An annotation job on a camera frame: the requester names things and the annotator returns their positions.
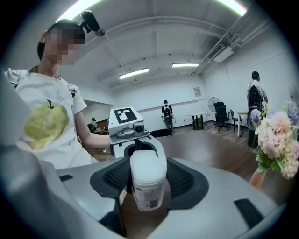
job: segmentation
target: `product label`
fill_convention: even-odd
[[[164,182],[151,187],[142,187],[133,183],[133,195],[137,206],[142,211],[150,211],[161,205]]]

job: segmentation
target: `pear print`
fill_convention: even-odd
[[[57,139],[69,124],[67,110],[62,105],[52,104],[50,100],[35,108],[24,130],[33,139],[27,141],[33,150],[40,150],[46,142]]]

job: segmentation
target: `black hair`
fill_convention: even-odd
[[[79,44],[84,44],[85,43],[85,33],[82,27],[79,25],[77,21],[74,20],[68,20],[68,19],[62,19],[55,24],[53,24],[47,32],[50,32],[52,29],[78,29],[79,30]],[[45,49],[45,44],[42,42],[38,42],[37,45],[37,54],[39,59],[41,60],[43,57],[43,51]]]
[[[260,77],[259,73],[257,71],[252,72],[251,78],[253,80],[257,80]]]

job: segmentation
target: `person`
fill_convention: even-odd
[[[172,107],[168,104],[167,100],[164,101],[164,105],[162,106],[162,118],[165,121],[166,127],[169,128],[172,133],[174,133]]]
[[[60,20],[42,34],[37,53],[40,63],[30,70],[11,70],[7,78],[16,92],[32,110],[16,143],[23,150],[32,151],[56,169],[76,167],[96,162],[82,148],[82,143],[93,148],[107,148],[108,135],[90,132],[82,110],[87,107],[75,85],[59,75],[59,67],[72,63],[85,34],[78,22]]]
[[[95,118],[92,118],[92,121],[91,121],[91,128],[92,128],[92,132],[93,133],[97,133],[100,131],[100,129],[98,128],[98,125],[97,123],[95,122]]]
[[[257,71],[254,71],[252,72],[251,74],[251,78],[252,78],[252,81],[248,87],[248,90],[247,90],[247,99],[249,99],[249,90],[252,86],[255,86],[259,92],[261,93],[261,95],[263,96],[263,99],[266,103],[268,103],[268,97],[267,97],[267,94],[266,94],[266,91],[264,89],[264,87],[260,84],[260,75]]]
[[[257,71],[252,72],[251,78],[252,78],[252,81],[251,81],[250,86],[247,91],[247,100],[249,101],[249,91],[250,91],[251,87],[255,86],[257,88],[257,90],[259,91],[260,95],[262,96],[262,99],[267,104],[268,97],[267,97],[264,87],[260,84],[259,73]],[[257,146],[258,146],[258,143],[257,143],[257,137],[255,137],[255,131],[249,130],[247,148],[256,148]]]

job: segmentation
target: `white container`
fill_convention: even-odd
[[[162,204],[167,166],[153,150],[134,151],[130,160],[133,195],[141,211],[152,211]]]

